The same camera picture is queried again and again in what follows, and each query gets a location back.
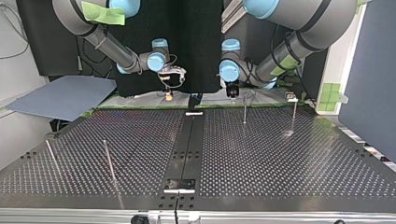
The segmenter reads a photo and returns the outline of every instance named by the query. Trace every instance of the gray robot arm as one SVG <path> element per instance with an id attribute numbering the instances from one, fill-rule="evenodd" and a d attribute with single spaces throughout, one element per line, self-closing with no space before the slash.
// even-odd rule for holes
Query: gray robot arm
<path id="1" fill-rule="evenodd" d="M 239 59 L 239 43 L 236 40 L 226 40 L 222 46 L 220 75 L 229 83 L 239 79 L 260 88 L 267 86 L 276 78 L 271 73 L 282 68 L 281 62 L 287 57 L 300 61 L 337 41 L 352 23 L 357 6 L 356 0 L 244 0 L 247 13 L 295 32 L 288 35 L 273 54 L 259 65 L 253 65 L 251 77 L 241 71 L 248 68 Z"/>
<path id="2" fill-rule="evenodd" d="M 82 1 L 106 8 L 122 7 L 125 16 L 129 18 L 139 11 L 140 0 L 52 0 L 52 4 L 59 20 L 69 31 L 86 38 L 96 49 L 116 62 L 121 73 L 131 74 L 151 70 L 161 74 L 173 70 L 172 64 L 166 64 L 170 61 L 170 54 L 165 39 L 153 40 L 152 52 L 137 55 L 124 47 L 101 24 L 86 21 L 82 12 Z"/>

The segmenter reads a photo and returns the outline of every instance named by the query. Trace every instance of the white panel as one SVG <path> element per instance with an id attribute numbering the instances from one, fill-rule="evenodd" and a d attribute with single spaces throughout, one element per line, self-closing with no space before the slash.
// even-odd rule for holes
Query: white panel
<path id="1" fill-rule="evenodd" d="M 0 170 L 42 143 L 50 132 L 49 122 L 32 115 L 0 112 Z"/>
<path id="2" fill-rule="evenodd" d="M 15 0 L 0 0 L 17 9 Z M 15 16 L 6 9 L 15 27 L 20 29 Z M 22 52 L 26 42 L 15 32 L 0 12 L 0 58 Z M 14 113 L 2 108 L 15 98 L 45 84 L 28 49 L 21 56 L 0 60 L 0 169 L 15 161 L 43 141 L 50 132 L 49 120 Z"/>
<path id="3" fill-rule="evenodd" d="M 15 0 L 4 1 L 16 9 Z M 20 25 L 15 16 L 6 9 L 6 13 L 18 29 Z M 15 32 L 0 12 L 0 58 L 22 52 L 26 42 Z M 28 49 L 21 56 L 0 60 L 0 101 L 32 91 L 45 84 L 35 66 L 32 52 Z"/>
<path id="4" fill-rule="evenodd" d="M 320 84 L 319 98 L 324 83 L 341 83 L 341 93 L 344 94 L 355 55 L 361 25 L 364 19 L 366 6 L 362 7 L 361 13 L 355 16 L 346 33 L 329 48 L 329 54 L 325 65 L 323 78 Z M 338 115 L 340 104 L 335 112 L 317 111 L 320 115 Z"/>

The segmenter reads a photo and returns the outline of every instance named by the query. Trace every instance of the black backdrop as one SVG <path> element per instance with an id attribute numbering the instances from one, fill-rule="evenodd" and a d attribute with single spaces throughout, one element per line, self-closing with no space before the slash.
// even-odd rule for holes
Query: black backdrop
<path id="1" fill-rule="evenodd" d="M 176 65 L 188 74 L 184 92 L 216 92 L 219 90 L 219 61 L 222 34 L 222 0 L 142 0 L 139 13 L 125 26 L 111 26 L 110 33 L 136 53 L 151 51 L 151 40 L 164 37 L 171 53 L 178 57 Z M 153 72 L 143 75 L 115 75 L 121 96 L 130 96 L 163 87 Z"/>

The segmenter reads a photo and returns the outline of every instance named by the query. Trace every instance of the vertical metal rod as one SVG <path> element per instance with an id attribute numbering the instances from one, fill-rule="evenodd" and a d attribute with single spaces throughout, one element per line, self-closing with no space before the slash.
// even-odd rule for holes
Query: vertical metal rod
<path id="1" fill-rule="evenodd" d="M 293 119 L 296 119 L 297 103 L 298 103 L 298 101 L 296 101 L 296 102 L 294 103 Z"/>
<path id="2" fill-rule="evenodd" d="M 244 124 L 248 123 L 248 97 L 245 95 L 244 99 Z"/>
<path id="3" fill-rule="evenodd" d="M 105 152 L 106 152 L 106 155 L 107 155 L 107 161 L 108 161 L 108 166 L 110 167 L 111 175 L 113 177 L 113 180 L 117 181 L 116 174 L 114 173 L 114 169 L 113 169 L 113 162 L 112 162 L 111 157 L 110 157 L 110 151 L 108 150 L 107 140 L 103 140 L 103 146 L 105 147 Z"/>
<path id="4" fill-rule="evenodd" d="M 55 154 L 53 153 L 52 146 L 50 145 L 50 140 L 46 140 L 47 148 L 49 149 L 50 156 L 53 160 L 56 160 Z"/>

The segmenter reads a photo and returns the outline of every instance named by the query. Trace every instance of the cable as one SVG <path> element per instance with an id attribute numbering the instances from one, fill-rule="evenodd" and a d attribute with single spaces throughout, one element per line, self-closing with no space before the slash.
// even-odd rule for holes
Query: cable
<path id="1" fill-rule="evenodd" d="M 87 54 L 86 54 L 86 52 L 85 52 L 85 43 L 87 42 L 87 40 L 84 38 L 83 40 L 82 40 L 82 54 L 84 55 L 84 57 L 86 57 L 88 60 L 90 60 L 91 62 L 93 62 L 93 63 L 102 63 L 102 62 L 104 62 L 108 57 L 105 55 L 105 57 L 103 58 L 103 59 L 101 59 L 101 60 L 99 60 L 99 61 L 96 61 L 96 60 L 94 60 L 94 59 L 92 59 L 91 57 L 89 57 Z"/>
<path id="2" fill-rule="evenodd" d="M 6 13 L 4 12 L 3 9 L 1 9 L 3 15 L 6 17 L 6 20 L 9 22 L 9 24 L 12 26 L 12 28 L 18 33 L 18 35 L 27 42 L 27 36 L 26 33 L 24 32 L 23 29 L 23 23 L 21 20 L 21 17 L 19 16 L 18 12 L 14 10 L 14 8 L 12 8 L 11 6 L 9 6 L 8 4 L 4 3 L 4 2 L 0 2 L 0 7 L 6 7 L 8 8 L 13 14 L 14 16 L 18 19 L 18 23 L 20 24 L 20 28 L 21 28 L 21 33 L 18 31 L 18 29 L 14 26 L 14 24 L 12 23 L 12 21 L 9 19 L 9 17 L 6 15 Z"/>
<path id="3" fill-rule="evenodd" d="M 301 76 L 300 70 L 298 70 L 298 68 L 296 68 L 296 73 L 297 73 L 297 77 L 300 79 L 301 85 L 304 88 L 304 91 L 306 92 L 306 94 L 308 95 L 309 99 L 311 100 L 312 104 L 314 104 L 315 107 L 317 107 L 317 103 L 315 103 L 314 98 L 311 97 L 311 95 L 309 94 L 309 92 L 306 90 L 306 87 L 303 83 L 303 78 Z"/>
<path id="4" fill-rule="evenodd" d="M 29 44 L 26 45 L 26 48 L 23 51 L 21 51 L 17 54 L 14 54 L 14 55 L 7 56 L 7 57 L 1 57 L 0 60 L 18 57 L 18 56 L 24 54 L 28 49 L 29 49 Z"/>
<path id="5" fill-rule="evenodd" d="M 161 81 L 161 83 L 162 83 L 166 88 L 169 88 L 169 89 L 177 89 L 177 88 L 180 88 L 181 86 L 183 86 L 183 84 L 184 84 L 184 82 L 185 82 L 185 81 L 182 81 L 182 82 L 180 82 L 180 84 L 177 85 L 177 86 L 169 86 L 168 84 L 166 84 L 166 83 L 161 79 L 160 74 L 158 74 L 158 79 Z"/>
<path id="6" fill-rule="evenodd" d="M 18 57 L 22 54 L 24 54 L 28 49 L 29 49 L 29 42 L 27 40 L 27 36 L 26 33 L 24 32 L 23 29 L 23 25 L 22 25 L 22 20 L 21 17 L 18 15 L 18 13 L 14 10 L 14 8 L 12 8 L 11 6 L 7 5 L 4 2 L 0 2 L 0 7 L 5 7 L 8 8 L 14 15 L 15 17 L 18 19 L 18 23 L 20 24 L 21 27 L 21 32 L 18 31 L 18 29 L 14 26 L 14 24 L 12 23 L 12 21 L 9 19 L 9 17 L 7 16 L 7 14 L 4 12 L 3 9 L 0 9 L 0 11 L 3 13 L 5 19 L 7 20 L 7 22 L 12 26 L 12 28 L 15 30 L 15 32 L 26 42 L 26 48 L 24 48 L 23 51 L 16 53 L 14 55 L 10 55 L 10 56 L 6 56 L 6 57 L 0 57 L 0 60 L 4 60 L 4 59 L 10 59 L 10 58 L 15 58 Z"/>

